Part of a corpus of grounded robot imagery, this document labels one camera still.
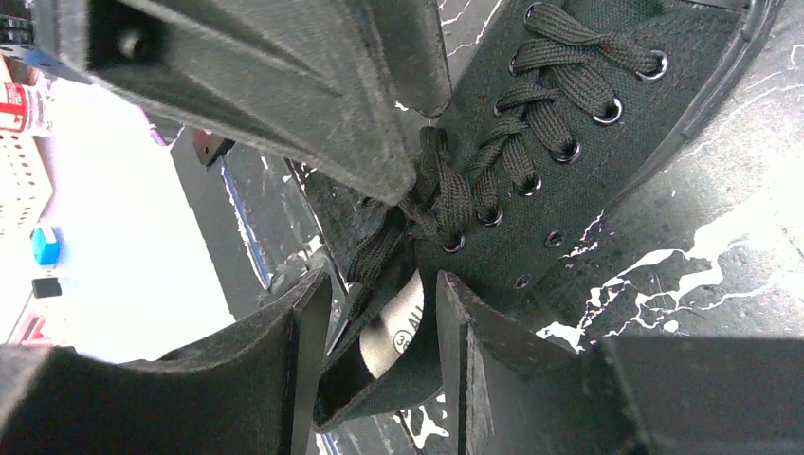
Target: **dark green canvas sneaker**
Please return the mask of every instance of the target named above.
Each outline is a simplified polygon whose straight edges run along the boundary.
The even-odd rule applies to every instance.
[[[355,257],[349,278],[362,287],[320,380],[318,428],[434,394],[437,272],[457,274],[500,311],[529,301],[602,209],[703,128],[780,4],[502,0],[452,105],[422,130],[415,188]],[[411,255],[421,318],[403,354],[378,371],[360,333],[411,281]]]

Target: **blue object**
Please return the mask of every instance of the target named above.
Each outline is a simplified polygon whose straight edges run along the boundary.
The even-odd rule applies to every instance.
[[[30,237],[33,257],[39,265],[54,265],[59,260],[61,245],[52,227],[37,227]]]

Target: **shoe eyelet hole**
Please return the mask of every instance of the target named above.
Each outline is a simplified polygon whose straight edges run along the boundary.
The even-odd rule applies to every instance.
[[[489,216],[489,217],[485,217],[485,216],[481,215],[479,212],[478,212],[477,216],[478,216],[478,221],[480,221],[483,226],[485,226],[487,228],[493,228],[493,227],[497,226],[503,220],[503,208],[500,207],[500,206],[497,206],[497,209],[495,210],[495,212],[491,213],[491,216]]]
[[[651,73],[640,73],[637,71],[636,75],[643,81],[658,81],[667,74],[667,68],[670,66],[670,58],[662,50],[652,50],[650,53],[656,56],[656,62],[658,63],[656,70]]]
[[[515,78],[518,76],[518,74],[517,74],[517,56],[516,56],[516,54],[513,57],[511,57],[510,61],[508,61],[508,74],[510,74],[511,76],[513,76]]]
[[[520,196],[531,197],[541,190],[541,177],[534,175],[524,186],[514,185]]]
[[[559,246],[564,244],[564,233],[560,230],[554,230],[547,234],[547,240],[544,241],[544,245],[548,248],[558,248]]]
[[[612,126],[623,117],[623,102],[615,97],[612,104],[606,109],[606,117],[592,116],[595,123],[600,126]]]
[[[530,284],[530,282],[532,280],[533,280],[533,276],[531,274],[529,274],[529,273],[526,273],[526,274],[520,276],[519,278],[517,278],[517,281],[514,283],[514,287],[516,289],[524,289],[524,288],[526,288],[528,286],[528,284]]]
[[[580,142],[574,140],[569,145],[564,147],[560,152],[550,152],[553,161],[558,164],[570,164],[580,158]]]
[[[500,117],[503,116],[503,111],[501,111],[500,108],[497,106],[499,103],[500,103],[500,100],[497,100],[494,103],[494,109],[492,111],[494,113],[494,118],[500,118]]]
[[[452,245],[441,245],[441,248],[444,249],[449,254],[455,254],[458,251],[464,249],[466,245],[466,237],[463,234],[458,238],[458,240]]]
[[[524,15],[524,19],[523,19],[525,24],[527,24],[527,20],[530,19],[530,16],[533,14],[533,10],[537,6],[541,5],[542,3],[544,3],[544,2],[542,2],[542,1],[533,2],[533,3],[530,4],[528,9],[525,10],[525,15]]]
[[[367,209],[370,209],[373,207],[377,207],[379,205],[379,201],[377,201],[373,197],[364,197],[363,200],[360,201],[360,205]]]

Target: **tongue label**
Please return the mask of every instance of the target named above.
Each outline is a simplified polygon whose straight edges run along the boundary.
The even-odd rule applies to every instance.
[[[414,306],[411,311],[411,315],[408,316],[408,324],[410,327],[407,329],[400,329],[396,331],[396,334],[393,335],[393,347],[398,353],[404,353],[408,349],[408,346],[411,345],[413,335],[417,330],[419,330],[419,324],[422,323],[423,312],[424,307],[422,307],[422,305]]]
[[[375,378],[386,372],[411,345],[422,323],[424,300],[422,280],[416,272],[360,333],[360,353]]]

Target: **perforated white box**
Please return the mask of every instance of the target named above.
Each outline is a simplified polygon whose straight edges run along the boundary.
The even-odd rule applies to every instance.
[[[0,83],[11,82],[0,59]],[[0,240],[29,233],[53,195],[39,149],[30,136],[0,131]]]

